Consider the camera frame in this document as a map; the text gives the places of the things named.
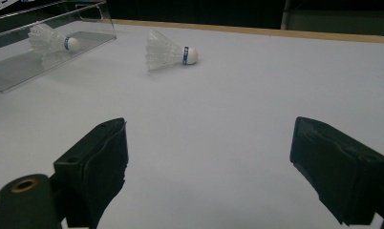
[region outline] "white table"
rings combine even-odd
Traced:
[[[289,162],[294,121],[329,123],[384,155],[384,44],[157,28],[199,62],[147,72],[149,28],[116,29],[0,94],[0,189],[52,175],[95,125],[122,116],[126,183],[99,228],[343,228]]]

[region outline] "clear plastic box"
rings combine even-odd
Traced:
[[[41,23],[77,39],[79,51],[34,52],[28,33]],[[0,16],[0,92],[8,92],[116,37],[106,1],[59,1]]]

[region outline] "transparent container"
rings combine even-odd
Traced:
[[[35,52],[28,33],[42,23],[75,38],[79,50]],[[0,92],[8,92],[116,37],[106,1],[59,1],[0,16]]]

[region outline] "wooden trim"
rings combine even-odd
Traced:
[[[282,30],[279,31],[279,30],[257,29],[257,28],[226,27],[226,26],[183,24],[183,23],[171,23],[171,22],[133,21],[133,20],[118,20],[118,19],[113,19],[113,22],[115,24],[131,25],[131,26],[167,27],[167,28],[180,28],[180,29],[191,29],[191,30],[201,30],[201,31],[226,31],[226,32],[261,34],[261,35],[270,35],[270,36],[286,36],[286,37],[298,37],[298,38],[310,38],[310,39],[322,39],[322,40],[384,43],[384,36],[379,36],[379,35],[342,34],[342,33],[315,32],[315,31],[282,31]]]

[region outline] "blue band on shuttlecock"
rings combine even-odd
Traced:
[[[189,52],[189,47],[183,48],[183,61],[182,61],[182,64],[186,64],[186,61],[188,60],[188,52]]]
[[[66,50],[68,50],[68,40],[70,40],[69,36],[67,36],[67,38],[64,40],[64,47],[66,48]]]

